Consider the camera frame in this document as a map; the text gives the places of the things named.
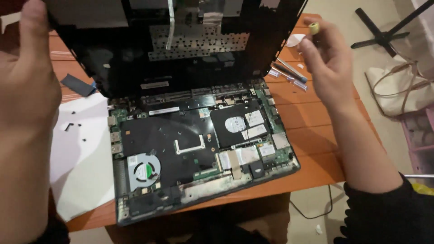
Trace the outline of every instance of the black sleeve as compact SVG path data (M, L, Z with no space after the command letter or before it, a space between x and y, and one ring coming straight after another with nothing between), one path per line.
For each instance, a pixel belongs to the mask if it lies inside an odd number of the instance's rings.
M50 216L48 219L47 228L45 232L32 244L68 244L70 243L68 228L65 223L55 216Z
M346 238L335 243L434 243L434 197L415 192L403 176L402 186L383 194L357 191L344 184Z

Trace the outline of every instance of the black cable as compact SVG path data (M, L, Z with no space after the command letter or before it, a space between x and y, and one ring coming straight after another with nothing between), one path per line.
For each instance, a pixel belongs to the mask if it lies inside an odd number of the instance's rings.
M332 199L332 189L330 188L330 185L329 185L329 195L330 195L330 211L328 211L327 213L325 213L325 214L321 214L321 215L318 215L318 216L316 216L316 217L312 217L312 218L309 218L309 217L306 217L306 215L304 215L297 207L296 207L296 205L293 203L293 201L289 201L289 203L290 204L292 204L293 205L293 207L297 210L297 212L299 212L300 214L301 214L301 216L303 216L304 218L306 218L306 219L314 219L314 218L319 218L319 217L321 217L321 216L325 216L325 215L328 215L329 213L331 213L332 211L333 211L333 199Z

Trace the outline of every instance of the laptop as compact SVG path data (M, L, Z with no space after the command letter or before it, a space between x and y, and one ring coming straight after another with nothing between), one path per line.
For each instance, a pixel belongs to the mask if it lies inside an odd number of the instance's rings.
M108 98L118 225L300 170L263 77L306 2L47 1Z

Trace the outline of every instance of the orange table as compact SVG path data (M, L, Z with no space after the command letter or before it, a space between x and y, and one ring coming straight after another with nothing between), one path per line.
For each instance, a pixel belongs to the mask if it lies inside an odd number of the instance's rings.
M304 16L320 17L315 14L303 14L302 18ZM309 32L308 28L303 25L302 18L297 23L293 34L307 34ZM69 73L89 84L92 83L93 80L87 77L57 34L52 32L50 35L51 57L58 79L63 79ZM312 76L307 72L306 68L301 69L297 66L299 63L304 65L303 58L294 48L288 47L283 48L279 57L308 78L309 91L304 93L288 83L284 78L265 77L287 129L289 140L300 161L301 170L293 175L216 198L181 211L261 198L334 184L345 180L327 110L315 94ZM68 102L80 97L66 87L62 88L62 94L62 102ZM375 131L356 89L354 89L354 98L360 111ZM70 231L78 231L115 223L115 203L110 201L69 221L67 225Z

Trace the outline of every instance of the hand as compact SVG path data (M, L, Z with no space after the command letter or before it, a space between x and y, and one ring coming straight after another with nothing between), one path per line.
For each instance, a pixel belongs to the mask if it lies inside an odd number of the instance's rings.
M0 15L20 10L20 2L1 4ZM49 56L45 3L29 0L21 21L0 33L0 131L52 129L62 99Z
M338 28L321 19L307 17L304 23L319 22L320 32L315 35L318 48L307 35L299 44L307 68L313 76L313 86L326 108L347 110L353 106L352 53Z

